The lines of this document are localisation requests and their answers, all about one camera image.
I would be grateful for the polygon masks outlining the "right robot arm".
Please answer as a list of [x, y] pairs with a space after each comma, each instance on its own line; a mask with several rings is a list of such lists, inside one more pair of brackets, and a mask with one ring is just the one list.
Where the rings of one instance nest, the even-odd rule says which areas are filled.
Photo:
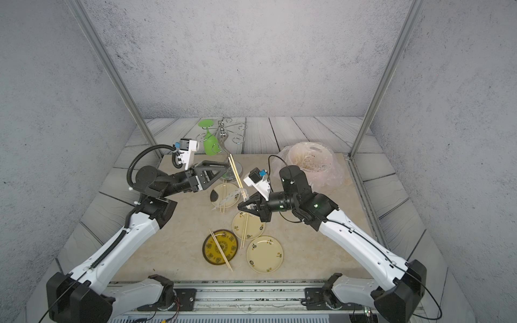
[[274, 212], [291, 211], [302, 223], [337, 243], [371, 275], [371, 279], [353, 279], [335, 273], [307, 308], [340, 310], [345, 304], [358, 304], [375, 309], [388, 322], [409, 322], [425, 294], [426, 267], [420, 261], [398, 257], [367, 235], [338, 204], [314, 192], [298, 166], [282, 168], [280, 179], [283, 189], [274, 192], [267, 172], [252, 169], [244, 182], [256, 193], [238, 209], [262, 222], [270, 222]]

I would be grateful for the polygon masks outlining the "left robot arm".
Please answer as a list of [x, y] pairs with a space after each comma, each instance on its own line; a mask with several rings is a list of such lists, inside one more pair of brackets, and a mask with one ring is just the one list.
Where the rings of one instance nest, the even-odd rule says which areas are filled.
[[228, 168], [224, 162], [202, 161], [172, 175], [153, 166], [142, 167], [135, 176], [130, 175], [130, 187], [144, 195], [144, 200], [91, 257], [70, 273], [56, 273], [48, 280], [46, 316], [54, 322], [108, 322], [142, 306], [171, 308], [175, 302], [174, 284], [160, 275], [151, 275], [114, 292], [107, 287], [140, 246], [171, 220], [177, 203], [169, 196], [204, 191]]

